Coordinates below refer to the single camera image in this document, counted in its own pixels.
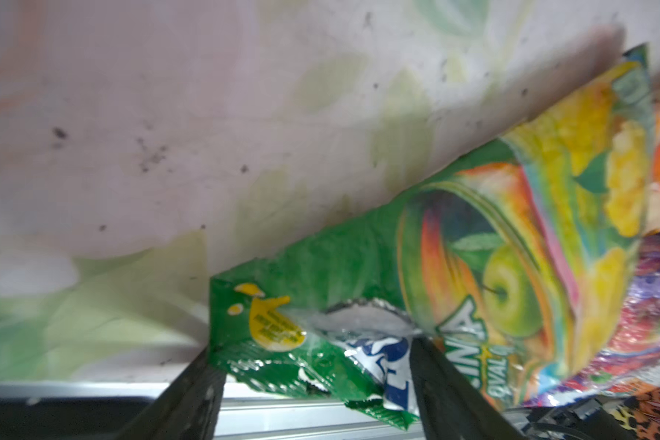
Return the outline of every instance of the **green leaf illustration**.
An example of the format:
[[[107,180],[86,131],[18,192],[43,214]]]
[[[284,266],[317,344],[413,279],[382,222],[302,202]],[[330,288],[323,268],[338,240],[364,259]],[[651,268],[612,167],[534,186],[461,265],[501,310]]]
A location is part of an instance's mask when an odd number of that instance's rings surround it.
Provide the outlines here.
[[[437,30],[456,37],[479,37],[489,0],[414,0],[418,12]]]
[[[483,272],[494,249],[503,244],[503,239],[495,232],[482,232],[464,236],[451,243],[450,248],[465,261],[470,269]]]
[[[495,232],[482,232],[464,236],[451,247],[455,251],[492,251],[504,243],[501,235]]]
[[[237,202],[237,241],[262,254],[274,250],[303,218],[307,201],[305,183],[291,187],[286,171],[264,171]]]
[[[81,270],[75,286],[0,298],[0,380],[66,380],[145,344],[193,343],[176,326],[192,315],[205,319],[202,232],[129,256],[74,262]]]
[[[384,184],[390,192],[402,191],[423,177],[433,148],[430,115],[431,102],[422,85],[408,69],[401,70],[388,85],[370,147],[374,166],[386,163]]]
[[[83,279],[95,277],[101,273],[117,269],[120,266],[134,263],[138,259],[144,257],[147,252],[149,252],[148,249],[146,251],[131,253],[121,257],[104,258],[101,260],[92,260],[90,258],[73,258],[73,263],[78,268],[82,281]]]
[[[286,110],[316,113],[331,106],[352,91],[367,64],[362,54],[339,54],[321,61],[298,80]]]
[[[610,381],[613,378],[613,376],[610,373],[607,372],[601,372],[599,374],[590,374],[589,379],[591,379],[592,382],[595,384],[605,384],[608,381]]]
[[[606,187],[606,159],[608,152],[605,151],[594,157],[584,171],[574,180],[584,189],[594,194],[604,194],[608,191]]]

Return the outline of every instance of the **dark stain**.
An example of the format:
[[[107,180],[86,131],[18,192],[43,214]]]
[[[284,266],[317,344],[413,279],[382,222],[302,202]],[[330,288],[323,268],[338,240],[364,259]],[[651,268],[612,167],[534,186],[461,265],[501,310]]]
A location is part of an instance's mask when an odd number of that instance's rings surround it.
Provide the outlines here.
[[[372,17],[371,11],[364,14],[364,26],[363,26],[363,28],[371,29],[371,17]]]
[[[157,151],[154,151],[150,154],[149,147],[144,143],[144,139],[138,137],[137,144],[139,144],[140,148],[142,148],[142,152],[145,154],[144,159],[139,163],[139,169],[142,172],[149,172],[152,165],[156,165],[166,159],[166,155],[164,155],[164,153],[168,150],[166,145],[161,145]]]
[[[54,133],[54,136],[58,137],[62,141],[68,138],[68,133],[66,133],[66,131],[63,128],[54,127],[52,129],[52,132]]]

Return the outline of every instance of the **green plastic wrapper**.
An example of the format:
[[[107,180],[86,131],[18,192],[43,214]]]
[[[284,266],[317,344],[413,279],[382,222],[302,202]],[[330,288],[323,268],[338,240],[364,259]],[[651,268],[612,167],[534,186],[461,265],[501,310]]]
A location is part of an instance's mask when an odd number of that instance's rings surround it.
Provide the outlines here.
[[[653,113],[632,58],[387,205],[212,277],[211,362],[403,428],[417,334],[499,410],[580,371],[644,227]]]

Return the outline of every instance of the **dirty white surface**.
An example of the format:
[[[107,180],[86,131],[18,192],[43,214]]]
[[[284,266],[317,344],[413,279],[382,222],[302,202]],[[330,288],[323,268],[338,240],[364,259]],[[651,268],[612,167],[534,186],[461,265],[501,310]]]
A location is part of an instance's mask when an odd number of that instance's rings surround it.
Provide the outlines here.
[[[193,230],[207,275],[267,255],[645,41],[660,84],[660,1],[0,1],[0,298]],[[113,329],[67,375],[173,378],[207,337],[204,277],[171,334]]]

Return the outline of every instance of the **yellow fruit illustration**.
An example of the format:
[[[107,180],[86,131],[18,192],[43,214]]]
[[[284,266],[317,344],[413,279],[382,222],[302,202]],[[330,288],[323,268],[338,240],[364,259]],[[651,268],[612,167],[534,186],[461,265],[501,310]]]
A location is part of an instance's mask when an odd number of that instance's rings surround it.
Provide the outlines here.
[[[626,252],[615,247],[597,260],[587,276],[587,290],[582,295],[578,347],[574,353],[573,371],[585,367],[601,347],[606,345],[619,321],[621,304],[626,294],[629,273]]]
[[[624,237],[633,237],[641,230],[647,173],[645,130],[637,122],[626,121],[614,136],[607,158],[609,195],[604,205],[609,220]]]
[[[502,245],[491,254],[483,285],[487,313],[502,333],[525,338],[543,328],[538,299],[511,246]]]
[[[577,90],[551,110],[557,121],[558,140],[569,152],[572,175],[580,175],[597,154],[606,150],[615,100],[609,83],[601,81]]]

